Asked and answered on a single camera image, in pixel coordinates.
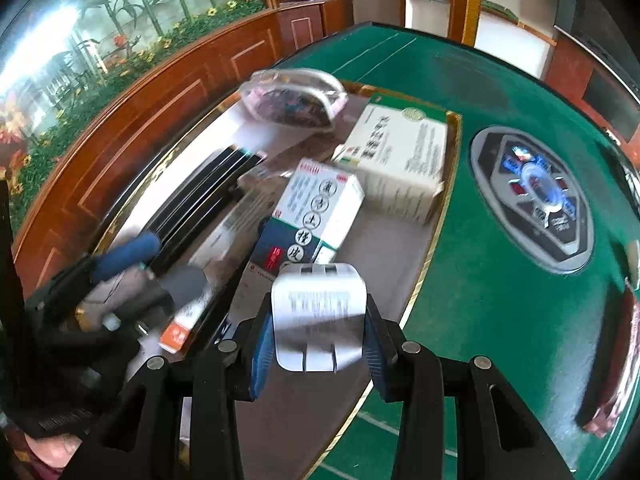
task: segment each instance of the yellow flower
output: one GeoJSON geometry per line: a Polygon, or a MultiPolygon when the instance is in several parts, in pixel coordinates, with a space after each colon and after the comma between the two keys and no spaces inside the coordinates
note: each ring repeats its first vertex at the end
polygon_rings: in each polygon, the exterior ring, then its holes
{"type": "Polygon", "coordinates": [[[22,192],[24,191],[24,186],[22,185],[21,182],[18,182],[17,184],[15,184],[15,186],[12,186],[11,188],[11,194],[13,196],[18,196],[20,195],[22,192]]]}

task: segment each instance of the green circular seal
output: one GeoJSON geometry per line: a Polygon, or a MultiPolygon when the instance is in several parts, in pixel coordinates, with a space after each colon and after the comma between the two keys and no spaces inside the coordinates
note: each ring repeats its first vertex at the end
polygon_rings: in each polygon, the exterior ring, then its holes
{"type": "Polygon", "coordinates": [[[425,113],[418,108],[405,108],[404,110],[402,110],[402,117],[404,117],[405,119],[409,119],[410,121],[413,121],[415,123],[423,120],[426,116],[427,115],[425,115],[425,113]]]}

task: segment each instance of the wooden counter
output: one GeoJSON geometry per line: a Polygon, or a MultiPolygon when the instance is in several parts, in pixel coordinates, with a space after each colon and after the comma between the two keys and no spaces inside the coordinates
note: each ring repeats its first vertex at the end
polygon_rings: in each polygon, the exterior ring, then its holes
{"type": "Polygon", "coordinates": [[[350,25],[352,0],[287,4],[212,32],[137,80],[78,136],[31,205],[14,242],[25,296],[89,249],[122,191],[203,110],[350,25]]]}

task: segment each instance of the blue handle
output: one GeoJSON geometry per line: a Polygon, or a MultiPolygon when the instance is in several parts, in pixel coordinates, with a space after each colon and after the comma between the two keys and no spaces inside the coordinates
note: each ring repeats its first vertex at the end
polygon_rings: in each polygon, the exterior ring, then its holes
{"type": "Polygon", "coordinates": [[[148,262],[160,252],[160,248],[160,240],[154,233],[142,232],[133,240],[100,256],[94,272],[91,273],[91,282],[103,282],[129,269],[130,266],[148,262]]]}

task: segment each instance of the red button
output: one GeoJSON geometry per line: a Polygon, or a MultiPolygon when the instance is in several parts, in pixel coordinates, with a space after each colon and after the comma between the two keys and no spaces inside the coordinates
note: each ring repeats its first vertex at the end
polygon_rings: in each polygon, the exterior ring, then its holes
{"type": "Polygon", "coordinates": [[[519,182],[510,182],[509,186],[511,186],[511,190],[518,196],[523,196],[527,194],[527,191],[522,187],[519,182]]]}
{"type": "Polygon", "coordinates": [[[566,182],[562,178],[556,178],[556,184],[558,184],[562,191],[569,189],[569,186],[567,186],[566,182]]]}

